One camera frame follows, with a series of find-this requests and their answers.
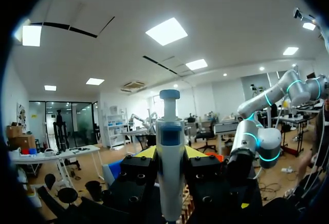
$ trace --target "glass wall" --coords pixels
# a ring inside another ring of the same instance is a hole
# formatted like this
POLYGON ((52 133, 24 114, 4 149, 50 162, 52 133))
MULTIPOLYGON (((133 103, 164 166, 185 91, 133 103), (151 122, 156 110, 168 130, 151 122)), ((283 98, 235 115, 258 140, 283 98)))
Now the glass wall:
POLYGON ((56 146, 53 123, 57 121, 58 113, 62 116, 62 121, 66 124, 67 140, 69 147, 76 147, 73 135, 72 106, 69 102, 46 102, 46 122, 48 139, 51 148, 56 146))
POLYGON ((99 120, 98 120, 98 102, 93 103, 93 114, 94 114, 94 130, 96 133, 97 142, 101 142, 101 134, 99 131, 99 120))
POLYGON ((45 144, 58 151, 53 123, 57 122, 59 112, 66 124, 70 148, 96 144, 100 139, 97 103, 30 101, 29 110, 30 131, 41 147, 45 144))
POLYGON ((91 103, 72 103, 74 137, 77 146, 97 143, 93 110, 91 103))

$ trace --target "black bucket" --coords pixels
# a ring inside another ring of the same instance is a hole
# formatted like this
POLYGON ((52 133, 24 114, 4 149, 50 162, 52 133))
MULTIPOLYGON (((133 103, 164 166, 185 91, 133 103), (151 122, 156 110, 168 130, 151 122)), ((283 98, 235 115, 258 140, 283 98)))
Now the black bucket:
POLYGON ((85 187, 94 201, 99 202, 101 200, 102 186, 100 182, 96 180, 89 181, 86 183, 85 187))

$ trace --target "black table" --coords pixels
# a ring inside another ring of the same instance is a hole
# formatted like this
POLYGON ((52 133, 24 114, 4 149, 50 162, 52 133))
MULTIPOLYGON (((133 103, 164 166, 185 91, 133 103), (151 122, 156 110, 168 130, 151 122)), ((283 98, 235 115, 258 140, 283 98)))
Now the black table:
POLYGON ((284 152, 287 152, 291 155, 294 155, 296 157, 299 156, 299 154, 304 151, 304 148, 302 148, 302 144, 303 144, 303 135, 304 135, 304 126, 303 124, 305 122, 307 122, 308 120, 311 120, 313 118, 315 118, 315 116, 309 116, 308 118, 283 118, 283 117, 274 117, 272 118, 273 120, 277 120, 279 118, 280 121, 282 122, 286 122, 286 123, 293 123, 293 124, 297 124, 298 125, 298 135, 297 135, 297 150, 293 149, 293 148, 289 148, 288 144, 285 143, 285 139, 286 139, 286 131, 283 129, 283 125, 281 126, 281 134, 283 134, 283 141, 282 141, 282 145, 281 148, 283 149, 284 152))

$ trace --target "ceiling panel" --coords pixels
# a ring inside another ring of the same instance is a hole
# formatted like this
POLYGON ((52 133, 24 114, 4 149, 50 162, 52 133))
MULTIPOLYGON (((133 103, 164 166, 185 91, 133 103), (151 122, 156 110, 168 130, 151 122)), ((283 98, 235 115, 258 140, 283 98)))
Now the ceiling panel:
POLYGON ((175 71, 176 73, 180 73, 180 72, 189 71, 190 69, 186 65, 180 65, 178 67, 173 68, 172 70, 175 71))
POLYGON ((79 6, 74 0, 52 0, 46 22, 69 25, 79 6))
POLYGON ((107 13, 101 12, 89 5, 83 5, 71 26, 98 35, 112 18, 113 16, 107 13))
POLYGON ((167 59, 167 60, 164 60, 161 62, 161 65, 163 65, 169 69, 174 69, 181 64, 182 64, 182 62, 177 57, 172 57, 170 59, 167 59))
POLYGON ((51 1, 52 0, 40 0, 36 4, 31 14, 29 15, 31 23, 40 23, 44 21, 44 19, 46 18, 47 9, 51 1))

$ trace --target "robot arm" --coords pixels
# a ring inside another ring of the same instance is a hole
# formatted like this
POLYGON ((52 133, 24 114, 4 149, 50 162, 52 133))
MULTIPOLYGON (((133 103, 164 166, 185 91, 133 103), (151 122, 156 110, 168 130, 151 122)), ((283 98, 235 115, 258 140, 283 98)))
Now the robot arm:
POLYGON ((254 119, 255 111, 271 106, 285 95, 290 97, 294 106, 309 100, 326 99, 329 92, 328 82, 325 75, 303 82, 296 71, 289 70, 276 85, 242 103, 237 111, 244 120, 237 127, 230 158, 233 171, 242 170, 242 175, 248 173, 241 165, 247 164, 246 170, 248 170, 256 151, 260 154, 261 166, 266 169, 273 167, 279 157, 280 131, 276 128, 263 128, 254 119))

